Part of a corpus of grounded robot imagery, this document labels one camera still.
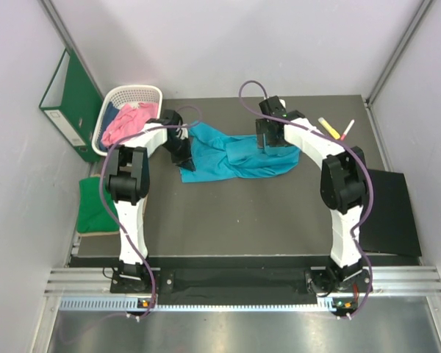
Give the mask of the pink t shirt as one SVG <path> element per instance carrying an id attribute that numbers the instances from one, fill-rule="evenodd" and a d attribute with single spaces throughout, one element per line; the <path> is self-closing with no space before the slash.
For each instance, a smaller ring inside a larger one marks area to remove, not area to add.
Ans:
<path id="1" fill-rule="evenodd" d="M 102 143 L 108 148 L 121 138 L 136 134 L 156 114 L 155 103 L 139 103 L 137 107 L 125 104 L 104 132 Z"/>

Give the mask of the white laundry basket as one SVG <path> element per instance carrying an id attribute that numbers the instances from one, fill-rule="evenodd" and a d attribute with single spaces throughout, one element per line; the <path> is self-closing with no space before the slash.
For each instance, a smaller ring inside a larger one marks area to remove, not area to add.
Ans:
<path id="1" fill-rule="evenodd" d="M 99 142 L 104 132 L 104 114 L 110 104 L 120 110 L 125 104 L 129 104 L 131 107 L 137 107 L 139 103 L 155 103 L 157 104 L 157 114 L 154 118 L 159 118 L 162 109 L 162 98 L 162 91 L 153 85 L 122 85 L 113 88 L 105 96 L 96 121 L 91 142 L 94 152 L 103 157 L 107 155 L 107 152 L 99 147 Z"/>

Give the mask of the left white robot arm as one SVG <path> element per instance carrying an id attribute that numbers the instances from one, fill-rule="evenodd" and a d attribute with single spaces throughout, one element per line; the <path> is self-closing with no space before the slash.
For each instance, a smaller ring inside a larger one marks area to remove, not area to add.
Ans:
<path id="1" fill-rule="evenodd" d="M 100 191 L 108 192 L 115 211 L 109 211 L 120 229 L 121 251 L 112 267 L 111 293 L 149 293 L 155 277 L 148 264 L 143 211 L 150 188 L 149 157 L 163 147 L 177 167 L 194 171 L 189 125 L 175 110 L 164 110 L 139 131 L 113 144 L 107 152 Z"/>

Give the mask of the yellow highlighter marker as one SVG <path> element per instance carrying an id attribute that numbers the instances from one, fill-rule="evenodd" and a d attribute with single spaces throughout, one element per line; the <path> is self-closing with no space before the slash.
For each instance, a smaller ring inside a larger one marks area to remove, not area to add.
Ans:
<path id="1" fill-rule="evenodd" d="M 341 138 L 341 134 L 325 118 L 320 117 L 318 122 L 335 140 Z"/>

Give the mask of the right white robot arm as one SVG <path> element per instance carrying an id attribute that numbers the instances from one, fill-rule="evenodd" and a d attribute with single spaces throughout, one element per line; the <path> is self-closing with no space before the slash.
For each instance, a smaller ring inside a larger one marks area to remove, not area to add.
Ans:
<path id="1" fill-rule="evenodd" d="M 331 214 L 332 246 L 330 263 L 324 272 L 310 275 L 309 285 L 319 296 L 347 290 L 362 272 L 358 223 L 368 200 L 364 154 L 331 141 L 304 114 L 288 112 L 278 96 L 264 99 L 259 108 L 261 148 L 296 146 L 320 168 L 320 197 Z"/>

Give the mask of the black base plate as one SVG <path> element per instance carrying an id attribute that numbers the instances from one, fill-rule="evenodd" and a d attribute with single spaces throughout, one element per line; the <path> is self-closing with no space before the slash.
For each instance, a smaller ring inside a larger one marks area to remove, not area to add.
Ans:
<path id="1" fill-rule="evenodd" d="M 325 293 L 354 299 L 365 293 L 366 276 L 331 291 L 322 268 L 163 268 L 155 272 L 155 293 L 158 304 L 311 304 Z"/>

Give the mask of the navy blue t shirt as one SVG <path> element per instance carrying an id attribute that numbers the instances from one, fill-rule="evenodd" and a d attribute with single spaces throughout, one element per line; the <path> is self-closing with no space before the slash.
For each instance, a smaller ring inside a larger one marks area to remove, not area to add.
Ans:
<path id="1" fill-rule="evenodd" d="M 97 146 L 100 151 L 107 151 L 107 147 L 102 143 L 103 134 L 106 131 L 107 127 L 110 123 L 115 119 L 117 114 L 119 113 L 119 109 L 116 108 L 112 102 L 107 105 L 106 110 L 104 111 L 104 115 L 101 122 L 100 133 L 97 140 Z"/>

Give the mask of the green folded t shirt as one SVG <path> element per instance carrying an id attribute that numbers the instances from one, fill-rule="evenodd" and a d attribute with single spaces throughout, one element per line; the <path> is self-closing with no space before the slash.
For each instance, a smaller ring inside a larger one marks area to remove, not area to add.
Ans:
<path id="1" fill-rule="evenodd" d="M 79 181 L 79 212 L 76 231 L 81 235 L 119 232 L 119 226 L 107 212 L 99 195 L 100 175 Z"/>

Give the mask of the teal t shirt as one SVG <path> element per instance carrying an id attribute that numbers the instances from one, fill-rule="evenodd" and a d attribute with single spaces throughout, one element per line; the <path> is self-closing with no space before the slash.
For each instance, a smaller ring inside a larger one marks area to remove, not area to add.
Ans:
<path id="1" fill-rule="evenodd" d="M 254 135 L 226 135 L 205 123 L 190 129 L 189 136 L 196 169 L 180 170 L 183 183 L 277 177 L 300 159 L 296 146 L 260 149 Z"/>

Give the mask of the black board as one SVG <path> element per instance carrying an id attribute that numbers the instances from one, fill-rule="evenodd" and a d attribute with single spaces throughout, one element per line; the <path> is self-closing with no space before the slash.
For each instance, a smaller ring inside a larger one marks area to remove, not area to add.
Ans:
<path id="1" fill-rule="evenodd" d="M 403 174 L 369 170 L 374 200 L 371 213 L 360 227 L 359 242 L 372 253 L 420 257 L 422 251 L 406 179 Z"/>

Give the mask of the pink white marker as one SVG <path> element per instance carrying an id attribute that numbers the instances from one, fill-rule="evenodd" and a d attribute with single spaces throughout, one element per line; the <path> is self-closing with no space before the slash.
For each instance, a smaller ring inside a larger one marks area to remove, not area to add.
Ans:
<path id="1" fill-rule="evenodd" d="M 347 135 L 349 134 L 349 132 L 351 131 L 352 127 L 354 126 L 355 120 L 352 119 L 349 124 L 347 125 L 347 127 L 345 128 L 345 131 L 341 134 L 340 136 L 340 140 L 343 141 L 345 140 L 345 138 L 347 137 Z"/>

